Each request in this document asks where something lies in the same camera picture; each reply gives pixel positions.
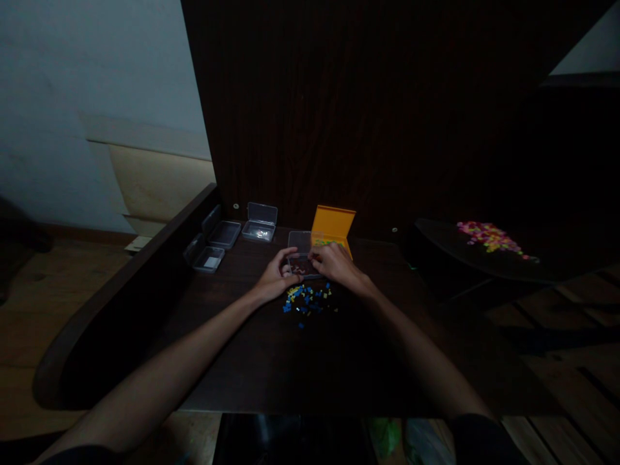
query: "forearm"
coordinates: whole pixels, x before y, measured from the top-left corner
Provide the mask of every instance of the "forearm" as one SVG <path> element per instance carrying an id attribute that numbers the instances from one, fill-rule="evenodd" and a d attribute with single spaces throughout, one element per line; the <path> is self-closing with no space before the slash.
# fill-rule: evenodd
<path id="1" fill-rule="evenodd" d="M 157 428 L 224 344 L 262 305 L 250 292 L 157 354 L 114 388 L 37 461 L 85 444 L 131 450 Z"/>
<path id="2" fill-rule="evenodd" d="M 354 292 L 396 345 L 422 390 L 448 419 L 465 413 L 493 418 L 484 401 L 435 343 L 367 279 Z"/>

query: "wooden table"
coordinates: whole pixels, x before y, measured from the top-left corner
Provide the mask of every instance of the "wooden table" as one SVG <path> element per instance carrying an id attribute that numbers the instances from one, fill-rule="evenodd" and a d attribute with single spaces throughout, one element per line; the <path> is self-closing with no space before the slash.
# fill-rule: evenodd
<path id="1" fill-rule="evenodd" d="M 148 357 L 248 291 L 286 247 L 285 227 L 276 229 L 272 243 L 240 236 L 215 274 L 195 273 L 181 254 L 219 202 L 217 188 L 207 187 L 76 313 L 37 370 L 34 393 L 42 406 L 92 407 Z M 458 303 L 436 309 L 396 245 L 355 238 L 349 244 L 355 263 L 444 350 L 496 414 L 561 413 L 487 319 Z M 338 313 L 284 313 L 285 297 L 259 309 L 181 409 L 438 416 L 368 312 L 346 289 L 332 290 Z"/>

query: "yellow box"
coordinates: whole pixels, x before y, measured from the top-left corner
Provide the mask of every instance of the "yellow box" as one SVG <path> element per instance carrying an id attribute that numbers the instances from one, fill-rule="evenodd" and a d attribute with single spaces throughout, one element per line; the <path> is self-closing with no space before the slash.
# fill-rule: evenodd
<path id="1" fill-rule="evenodd" d="M 324 245 L 330 242 L 339 243 L 353 259 L 349 249 L 349 242 L 347 241 L 353 218 L 355 218 L 355 211 L 353 210 L 318 205 L 316 207 L 315 220 L 312 223 L 312 231 L 323 233 L 323 241 L 314 245 Z"/>

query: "clear plastic box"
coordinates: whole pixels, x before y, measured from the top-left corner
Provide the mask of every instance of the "clear plastic box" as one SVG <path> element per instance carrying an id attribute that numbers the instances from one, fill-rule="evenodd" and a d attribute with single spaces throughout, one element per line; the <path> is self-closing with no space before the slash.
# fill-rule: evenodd
<path id="1" fill-rule="evenodd" d="M 276 232 L 278 208 L 262 203 L 247 203 L 247 222 L 243 227 L 243 237 L 250 240 L 271 242 Z"/>
<path id="2" fill-rule="evenodd" d="M 188 265 L 201 273 L 215 273 L 220 266 L 225 251 L 219 247 L 209 247 L 204 234 L 199 233 L 185 248 L 183 257 Z"/>
<path id="3" fill-rule="evenodd" d="M 216 205 L 209 215 L 202 221 L 202 233 L 207 243 L 222 249 L 232 249 L 234 242 L 241 232 L 241 223 L 220 221 L 222 208 Z"/>
<path id="4" fill-rule="evenodd" d="M 316 231 L 289 232 L 289 247 L 297 247 L 297 252 L 288 256 L 287 261 L 291 273 L 300 274 L 304 279 L 321 278 L 322 275 L 308 260 L 308 254 L 314 245 L 321 245 L 323 233 Z"/>
<path id="5" fill-rule="evenodd" d="M 207 242 L 210 245 L 215 245 L 222 249 L 232 249 L 240 232 L 241 223 L 222 221 L 218 223 L 213 232 L 209 235 Z"/>

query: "sleeve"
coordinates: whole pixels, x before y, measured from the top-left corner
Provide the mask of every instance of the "sleeve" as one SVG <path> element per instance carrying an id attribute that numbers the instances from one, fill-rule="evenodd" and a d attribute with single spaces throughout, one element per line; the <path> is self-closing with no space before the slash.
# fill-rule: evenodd
<path id="1" fill-rule="evenodd" d="M 80 446 L 51 456 L 41 465 L 111 465 L 120 462 L 120 456 L 103 446 Z"/>
<path id="2" fill-rule="evenodd" d="M 473 413 L 451 423 L 457 464 L 527 465 L 528 461 L 497 423 Z"/>

